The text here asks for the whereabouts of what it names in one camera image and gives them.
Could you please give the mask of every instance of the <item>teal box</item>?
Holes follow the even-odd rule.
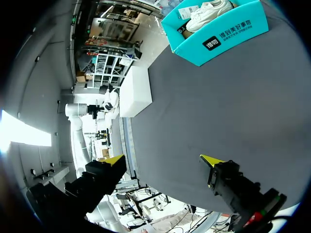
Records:
[[[183,20],[178,9],[196,5],[201,7],[207,1],[209,0],[184,0],[161,22],[172,52],[197,66],[269,30],[259,0],[232,0],[238,7],[212,20],[185,39],[180,32],[185,29],[189,19]]]

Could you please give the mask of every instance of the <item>gray table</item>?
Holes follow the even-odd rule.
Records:
[[[263,4],[269,32],[197,67],[167,47],[149,68],[153,103],[132,119],[143,181],[230,213],[207,188],[206,154],[234,160],[262,192],[299,202],[311,174],[311,66],[294,29]]]

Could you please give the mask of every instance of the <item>storage rack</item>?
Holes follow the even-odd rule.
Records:
[[[109,57],[113,58],[112,65],[107,65]],[[130,63],[128,66],[118,65],[117,63],[121,59],[129,60]],[[125,75],[128,69],[131,67],[132,63],[136,61],[135,58],[131,58],[128,55],[114,55],[111,52],[106,53],[99,53],[96,55],[95,60],[95,69],[94,73],[89,73],[89,75],[93,75],[92,81],[92,88],[99,88],[94,85],[96,76],[101,76],[101,84],[103,85],[104,82],[113,85],[114,87],[120,87],[122,80],[125,78]]]

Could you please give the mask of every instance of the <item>cable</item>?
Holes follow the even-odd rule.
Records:
[[[229,221],[229,219],[231,219],[232,215],[230,215],[226,220],[221,221],[221,222],[216,222],[214,225],[216,226],[221,226],[224,225],[225,223],[227,223]]]
[[[291,216],[276,216],[276,217],[273,217],[271,221],[276,220],[276,219],[284,219],[286,221],[289,221],[291,219]]]
[[[204,221],[205,221],[205,220],[207,219],[207,216],[209,216],[211,213],[213,213],[213,211],[211,211],[210,213],[204,215],[204,216],[196,223],[196,225],[194,225],[193,227],[191,227],[191,228],[189,229],[189,231],[187,231],[186,233],[190,233],[190,231],[191,231],[194,227],[201,225],[202,223],[200,223],[200,222],[202,221],[202,219],[206,217],[206,218],[204,219]]]
[[[227,232],[227,231],[223,231],[222,229],[219,230],[219,229],[212,228],[212,227],[211,227],[210,229],[212,229],[212,230],[217,230],[217,232]]]
[[[227,227],[227,226],[225,226],[225,227],[223,227],[223,228],[221,228],[221,229],[219,229],[219,230],[217,229],[217,231],[216,231],[215,233],[217,233],[217,232],[223,232],[223,229],[226,228],[226,227]]]
[[[176,224],[175,226],[173,226],[170,230],[168,230],[168,231],[165,232],[165,233],[168,233],[169,231],[171,231],[172,229],[174,229],[174,228],[181,222],[181,220],[179,220],[179,222],[177,222],[177,224]]]
[[[175,227],[175,229],[176,229],[176,228],[180,228],[180,229],[182,229],[182,230],[183,230],[183,233],[184,233],[184,229],[183,229],[182,227]],[[171,230],[172,230],[172,229],[171,229]]]
[[[190,229],[191,229],[191,225],[193,224],[193,216],[194,216],[194,213],[192,213],[192,217],[191,217],[192,222],[190,223],[189,231],[190,231]]]
[[[59,104],[57,105],[57,113],[58,113],[58,114],[64,113],[64,112],[65,112],[65,111],[63,111],[63,112],[60,112],[60,113],[59,113],[59,112],[58,112],[58,108],[59,108]]]

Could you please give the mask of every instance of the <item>shoe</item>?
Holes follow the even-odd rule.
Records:
[[[200,9],[191,14],[191,20],[187,23],[186,29],[194,33],[232,8],[232,4],[228,0],[204,2]]]

